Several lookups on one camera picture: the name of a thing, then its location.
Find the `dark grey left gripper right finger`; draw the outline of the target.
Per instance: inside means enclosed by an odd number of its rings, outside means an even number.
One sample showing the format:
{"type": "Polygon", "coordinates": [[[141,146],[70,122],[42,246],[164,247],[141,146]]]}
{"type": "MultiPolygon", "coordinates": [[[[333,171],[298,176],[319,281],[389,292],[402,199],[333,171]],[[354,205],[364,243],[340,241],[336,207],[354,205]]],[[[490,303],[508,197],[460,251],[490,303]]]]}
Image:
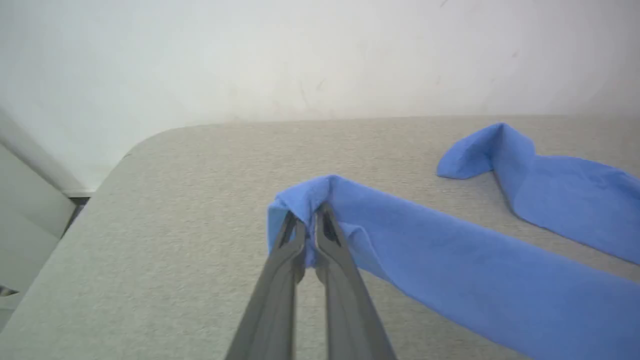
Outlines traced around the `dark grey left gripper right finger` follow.
{"type": "Polygon", "coordinates": [[[314,221],[316,272],[326,294],[327,358],[397,359],[331,205],[320,205],[314,221]]]}

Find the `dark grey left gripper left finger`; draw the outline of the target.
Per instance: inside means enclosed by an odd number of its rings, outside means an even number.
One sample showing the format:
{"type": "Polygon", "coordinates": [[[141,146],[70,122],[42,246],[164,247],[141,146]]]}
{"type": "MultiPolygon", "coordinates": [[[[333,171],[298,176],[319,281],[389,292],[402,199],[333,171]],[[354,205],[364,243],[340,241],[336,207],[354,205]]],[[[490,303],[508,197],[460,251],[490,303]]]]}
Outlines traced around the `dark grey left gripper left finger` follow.
{"type": "Polygon", "coordinates": [[[231,340],[227,360],[293,360],[297,284],[306,271],[306,226],[283,219],[262,273],[231,340]]]}

